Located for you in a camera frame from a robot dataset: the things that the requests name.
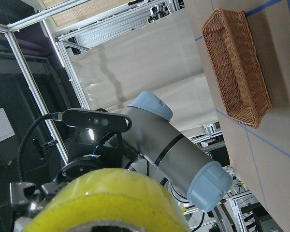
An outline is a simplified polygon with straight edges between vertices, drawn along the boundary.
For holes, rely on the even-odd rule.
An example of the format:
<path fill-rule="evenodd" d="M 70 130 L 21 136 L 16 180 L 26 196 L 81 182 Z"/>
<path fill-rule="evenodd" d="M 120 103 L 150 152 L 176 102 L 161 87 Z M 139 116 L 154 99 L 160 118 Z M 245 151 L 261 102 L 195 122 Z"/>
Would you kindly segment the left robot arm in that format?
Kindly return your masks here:
<path fill-rule="evenodd" d="M 209 212 L 223 199 L 232 185 L 221 164 L 206 155 L 171 125 L 171 109 L 156 95 L 144 91 L 121 114 L 103 108 L 70 108 L 36 119 L 24 135 L 17 152 L 18 177 L 24 181 L 23 153 L 30 135 L 45 120 L 93 130 L 100 135 L 92 141 L 92 151 L 69 158 L 51 186 L 71 182 L 90 171 L 119 166 L 119 158 L 131 162 L 146 159 L 169 181 L 177 201 Z"/>

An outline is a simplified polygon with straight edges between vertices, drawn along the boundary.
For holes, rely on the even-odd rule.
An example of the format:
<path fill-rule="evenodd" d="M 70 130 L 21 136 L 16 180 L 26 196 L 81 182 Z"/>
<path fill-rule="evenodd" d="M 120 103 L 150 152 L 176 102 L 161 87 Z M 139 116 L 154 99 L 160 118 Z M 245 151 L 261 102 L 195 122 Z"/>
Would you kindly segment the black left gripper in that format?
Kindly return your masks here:
<path fill-rule="evenodd" d="M 97 141 L 80 136 L 72 141 L 72 155 L 54 179 L 38 187 L 23 179 L 9 184 L 10 206 L 16 217 L 33 218 L 41 212 L 64 187 L 80 176 L 103 168 L 129 168 L 140 159 L 140 152 L 119 134 L 105 133 Z"/>

